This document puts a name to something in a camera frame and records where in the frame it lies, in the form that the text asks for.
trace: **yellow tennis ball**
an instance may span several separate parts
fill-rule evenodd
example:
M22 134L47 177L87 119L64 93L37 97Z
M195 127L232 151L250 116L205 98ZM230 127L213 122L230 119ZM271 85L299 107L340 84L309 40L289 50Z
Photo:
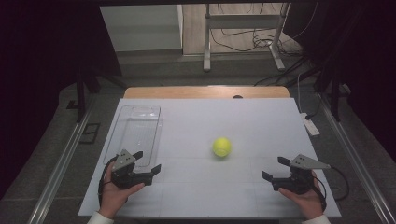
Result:
M226 137L220 137L213 143L213 152L220 157L225 157L231 152L231 142Z

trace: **white tabletop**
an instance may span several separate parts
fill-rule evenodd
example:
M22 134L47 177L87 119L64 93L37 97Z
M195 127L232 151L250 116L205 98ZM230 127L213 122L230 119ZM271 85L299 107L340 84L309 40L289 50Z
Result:
M317 160L292 98L267 99L121 99L95 168L80 216L98 210L97 186L120 109L125 105L161 108L160 134L150 166L162 165L151 186L132 195L119 216L166 218L287 218L302 217L298 207L273 191L261 171L289 177L277 157L298 154ZM224 159L211 149L228 137L233 151ZM340 217L324 174L328 217Z

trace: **human hand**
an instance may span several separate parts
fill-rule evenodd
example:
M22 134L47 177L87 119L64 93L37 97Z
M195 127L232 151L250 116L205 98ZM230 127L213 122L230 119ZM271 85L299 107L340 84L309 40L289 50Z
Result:
M319 188L318 181L314 178L314 184ZM300 210L303 212L304 216L307 219L313 219L315 217L320 217L323 215L322 205L320 202L319 196L311 189L305 194L295 194L287 189L280 188L278 190L285 197L297 203L300 207Z
M102 193L102 205L98 211L99 214L110 219L114 218L130 195L145 187L145 184L141 183L128 189L119 189L111 182L111 168L113 164L114 162L111 162L106 170Z

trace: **transparent tray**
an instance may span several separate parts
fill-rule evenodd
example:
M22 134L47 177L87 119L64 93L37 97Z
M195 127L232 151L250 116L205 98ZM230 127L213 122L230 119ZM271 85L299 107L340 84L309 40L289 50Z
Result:
M143 151L143 157L135 163L136 170L150 168L150 164L155 163L156 139L161 129L160 114L159 106L123 106L117 116L103 163L106 164L126 149L131 154Z

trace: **table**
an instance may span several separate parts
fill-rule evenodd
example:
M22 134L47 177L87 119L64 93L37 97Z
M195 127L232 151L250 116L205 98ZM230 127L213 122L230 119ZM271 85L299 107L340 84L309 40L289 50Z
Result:
M261 178L261 169L277 177L290 175L288 167L277 163L277 156L292 160L302 153L317 160L294 100L283 87L225 86L128 89L114 115L79 211L81 216L89 216L98 209L97 183L108 156L119 150L110 146L125 105L161 107L161 131L157 133L161 137L156 138L157 151L153 152L150 166L160 163L163 168L152 186L130 197L119 211L120 216L274 219L302 216L293 202L273 191L271 184ZM216 158L210 150L220 134L233 142L233 153L224 160ZM326 214L340 217L324 174L321 171L317 174L328 191Z

